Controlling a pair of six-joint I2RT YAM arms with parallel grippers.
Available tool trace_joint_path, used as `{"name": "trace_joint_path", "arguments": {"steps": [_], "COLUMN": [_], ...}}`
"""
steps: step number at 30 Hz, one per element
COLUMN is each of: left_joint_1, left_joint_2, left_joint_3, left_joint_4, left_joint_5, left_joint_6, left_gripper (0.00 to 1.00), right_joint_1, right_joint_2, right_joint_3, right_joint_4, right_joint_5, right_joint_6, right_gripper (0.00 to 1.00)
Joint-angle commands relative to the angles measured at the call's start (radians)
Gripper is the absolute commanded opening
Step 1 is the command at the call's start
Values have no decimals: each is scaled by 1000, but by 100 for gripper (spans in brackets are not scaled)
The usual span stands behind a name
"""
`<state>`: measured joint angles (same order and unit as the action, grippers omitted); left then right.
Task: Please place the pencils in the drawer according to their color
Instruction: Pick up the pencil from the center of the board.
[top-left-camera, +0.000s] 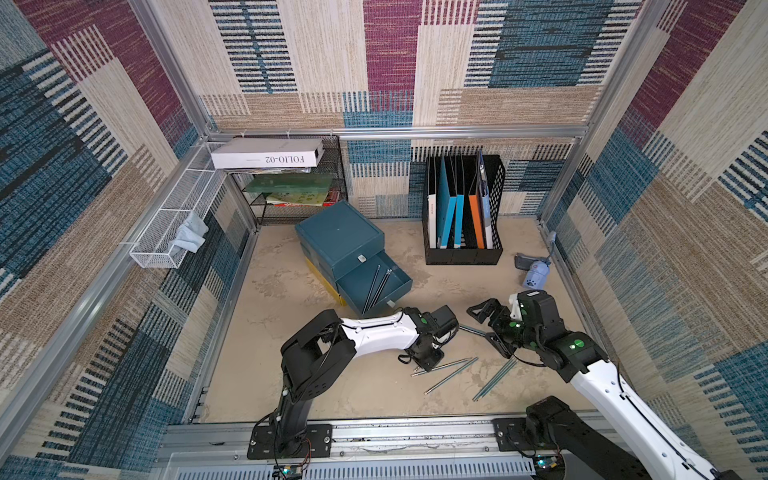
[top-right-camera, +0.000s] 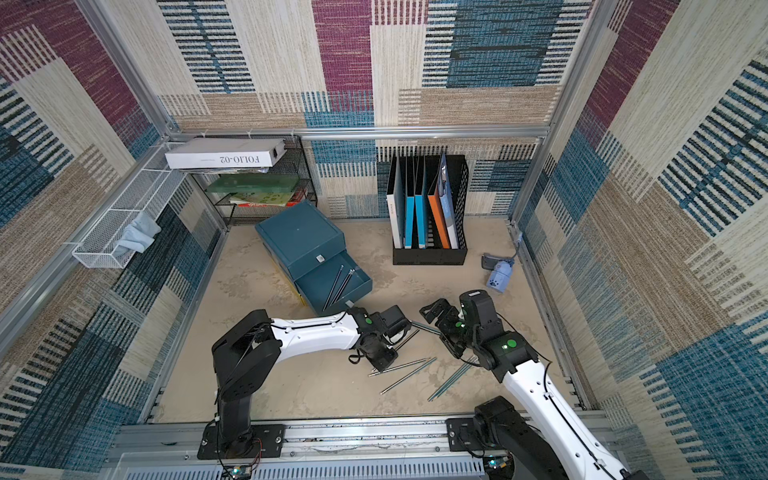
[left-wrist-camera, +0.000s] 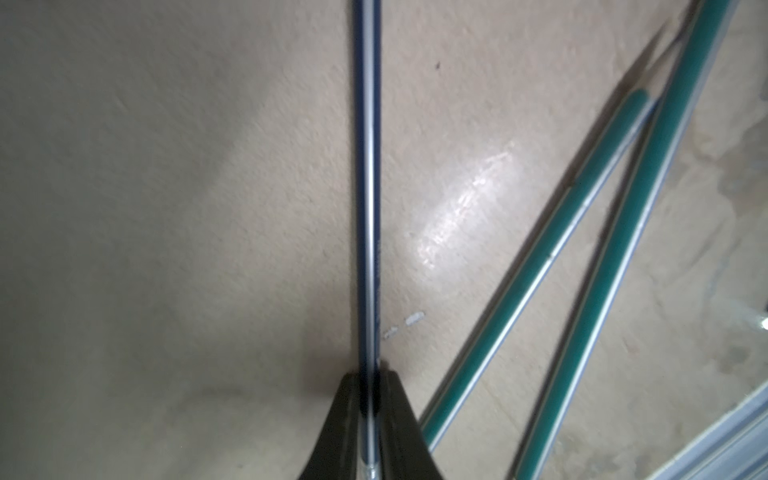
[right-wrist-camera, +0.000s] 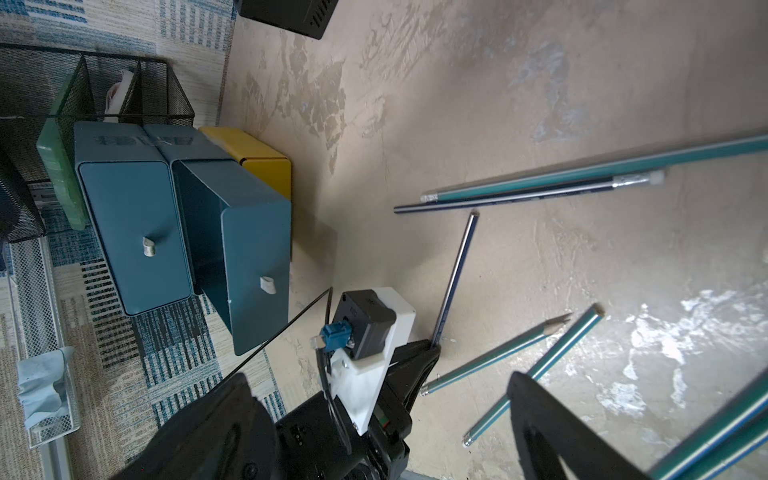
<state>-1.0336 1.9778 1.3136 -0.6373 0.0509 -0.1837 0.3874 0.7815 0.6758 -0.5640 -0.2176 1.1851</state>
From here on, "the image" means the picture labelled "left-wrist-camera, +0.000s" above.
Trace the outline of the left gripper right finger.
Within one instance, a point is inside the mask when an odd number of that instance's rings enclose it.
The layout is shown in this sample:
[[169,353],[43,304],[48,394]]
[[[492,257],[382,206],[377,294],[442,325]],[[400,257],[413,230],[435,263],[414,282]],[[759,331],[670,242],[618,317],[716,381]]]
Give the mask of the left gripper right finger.
[[380,372],[379,393],[382,478],[442,480],[396,372]]

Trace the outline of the dark pencil pair angled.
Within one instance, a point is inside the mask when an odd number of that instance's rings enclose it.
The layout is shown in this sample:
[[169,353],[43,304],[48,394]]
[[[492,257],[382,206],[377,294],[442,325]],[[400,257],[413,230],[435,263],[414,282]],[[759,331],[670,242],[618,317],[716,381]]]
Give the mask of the dark pencil pair angled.
[[380,242],[382,3],[353,1],[354,141],[360,447],[366,479],[380,479]]

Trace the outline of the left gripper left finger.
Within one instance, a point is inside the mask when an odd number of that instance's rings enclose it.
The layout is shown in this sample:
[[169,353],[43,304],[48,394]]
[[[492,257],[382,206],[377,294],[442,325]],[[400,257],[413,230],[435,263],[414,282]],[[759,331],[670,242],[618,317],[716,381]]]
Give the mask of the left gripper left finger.
[[359,375],[345,374],[299,480],[355,480],[359,436]]

